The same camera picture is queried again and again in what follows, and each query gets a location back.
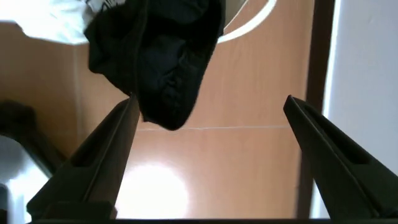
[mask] tiled floor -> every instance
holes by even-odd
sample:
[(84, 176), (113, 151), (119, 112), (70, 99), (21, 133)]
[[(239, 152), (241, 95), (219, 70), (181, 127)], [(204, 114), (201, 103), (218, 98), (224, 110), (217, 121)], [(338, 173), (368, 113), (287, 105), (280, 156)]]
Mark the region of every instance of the tiled floor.
[[(250, 0), (228, 29), (265, 2)], [(294, 216), (299, 148), (282, 106), (305, 95), (312, 10), (313, 0), (278, 0), (260, 27), (218, 45), (181, 130), (139, 123), (120, 217)], [(33, 106), (66, 155), (125, 98), (87, 69), (87, 45), (32, 40), (13, 24), (0, 24), (0, 38), (0, 99)]]

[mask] bag handle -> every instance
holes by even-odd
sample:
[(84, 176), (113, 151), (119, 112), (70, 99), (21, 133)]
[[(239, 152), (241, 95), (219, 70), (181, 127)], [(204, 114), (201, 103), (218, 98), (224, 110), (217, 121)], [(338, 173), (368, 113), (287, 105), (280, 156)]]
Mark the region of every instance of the bag handle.
[(237, 28), (236, 30), (234, 30), (228, 34), (225, 34), (225, 35), (222, 35), (221, 37), (219, 37), (217, 44), (241, 37), (244, 34), (247, 34), (248, 32), (254, 30), (265, 19), (267, 19), (268, 15), (274, 9), (276, 2), (277, 2), (277, 0), (268, 0), (267, 4), (265, 4), (265, 6), (257, 13), (257, 15), (255, 15), (251, 20), (249, 20), (247, 23), (245, 23), (245, 25)]

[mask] dark baseboard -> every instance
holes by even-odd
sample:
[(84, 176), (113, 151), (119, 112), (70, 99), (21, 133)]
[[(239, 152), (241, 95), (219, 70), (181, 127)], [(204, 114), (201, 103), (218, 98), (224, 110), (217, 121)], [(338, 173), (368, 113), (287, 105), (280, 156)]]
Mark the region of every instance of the dark baseboard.
[[(322, 111), (334, 6), (335, 0), (315, 0), (306, 101), (318, 111)], [(310, 216), (312, 183), (313, 177), (310, 172), (310, 164), (302, 154), (296, 211), (297, 218), (307, 219)]]

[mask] black cloth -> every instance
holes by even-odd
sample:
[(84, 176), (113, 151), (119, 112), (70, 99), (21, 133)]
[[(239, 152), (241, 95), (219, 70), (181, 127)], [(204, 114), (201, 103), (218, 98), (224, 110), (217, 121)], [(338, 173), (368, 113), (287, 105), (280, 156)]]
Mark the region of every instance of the black cloth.
[(127, 0), (86, 29), (89, 69), (137, 95), (144, 121), (176, 130), (195, 105), (224, 14), (225, 0)]

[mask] white bag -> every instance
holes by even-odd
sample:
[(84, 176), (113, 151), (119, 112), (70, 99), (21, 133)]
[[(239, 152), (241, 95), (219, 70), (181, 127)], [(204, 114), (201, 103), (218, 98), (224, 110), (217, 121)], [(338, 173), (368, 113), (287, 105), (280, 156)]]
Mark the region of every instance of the white bag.
[[(13, 21), (32, 38), (63, 44), (85, 44), (84, 30), (100, 10), (125, 0), (0, 0), (0, 21)], [(248, 0), (226, 0), (226, 26), (239, 14)], [(267, 4), (249, 22), (225, 34), (218, 43), (247, 34), (266, 19), (277, 0)]]

